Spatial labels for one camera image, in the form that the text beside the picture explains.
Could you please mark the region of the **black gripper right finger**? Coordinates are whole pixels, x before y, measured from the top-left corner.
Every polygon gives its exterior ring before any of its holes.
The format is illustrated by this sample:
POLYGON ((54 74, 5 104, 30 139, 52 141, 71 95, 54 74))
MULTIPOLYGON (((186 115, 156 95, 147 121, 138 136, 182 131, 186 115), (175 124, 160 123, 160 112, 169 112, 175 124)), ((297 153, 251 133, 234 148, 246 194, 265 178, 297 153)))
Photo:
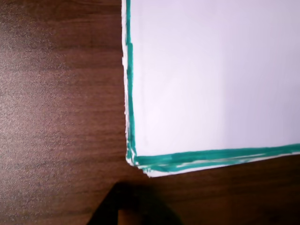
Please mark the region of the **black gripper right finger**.
POLYGON ((148 186, 116 184, 119 225, 182 225, 180 217, 148 186))

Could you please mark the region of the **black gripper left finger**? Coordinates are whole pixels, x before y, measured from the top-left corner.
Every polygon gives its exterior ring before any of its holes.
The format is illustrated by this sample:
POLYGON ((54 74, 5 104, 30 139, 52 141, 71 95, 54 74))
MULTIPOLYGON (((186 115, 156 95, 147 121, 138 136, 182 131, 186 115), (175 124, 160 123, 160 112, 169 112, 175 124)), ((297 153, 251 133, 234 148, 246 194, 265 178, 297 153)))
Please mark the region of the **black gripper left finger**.
POLYGON ((115 184, 100 203, 87 225, 117 225, 119 185, 115 184))

